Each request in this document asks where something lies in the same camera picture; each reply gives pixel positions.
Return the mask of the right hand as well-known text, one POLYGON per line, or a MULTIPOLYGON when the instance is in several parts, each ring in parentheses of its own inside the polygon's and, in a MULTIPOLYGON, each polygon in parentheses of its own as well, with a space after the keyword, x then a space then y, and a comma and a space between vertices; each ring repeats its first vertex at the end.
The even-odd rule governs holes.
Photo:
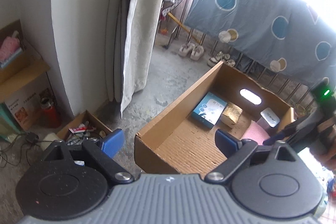
POLYGON ((328 170, 335 170, 336 162, 335 162, 335 144, 330 147, 329 151, 324 155, 314 154, 314 157, 317 161, 321 163, 328 170))

